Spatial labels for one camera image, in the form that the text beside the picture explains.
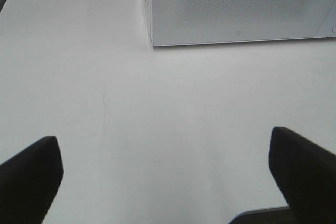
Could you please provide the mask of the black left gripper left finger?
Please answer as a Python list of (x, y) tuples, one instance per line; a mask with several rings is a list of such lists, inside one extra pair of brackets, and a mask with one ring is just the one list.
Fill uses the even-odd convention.
[(46, 136), (1, 164), (1, 223), (42, 223), (64, 175), (57, 138)]

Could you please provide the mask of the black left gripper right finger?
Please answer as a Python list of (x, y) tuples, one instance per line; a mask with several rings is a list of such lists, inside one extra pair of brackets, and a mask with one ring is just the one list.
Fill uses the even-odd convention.
[(286, 127), (275, 127), (268, 166), (299, 223), (335, 223), (333, 153)]

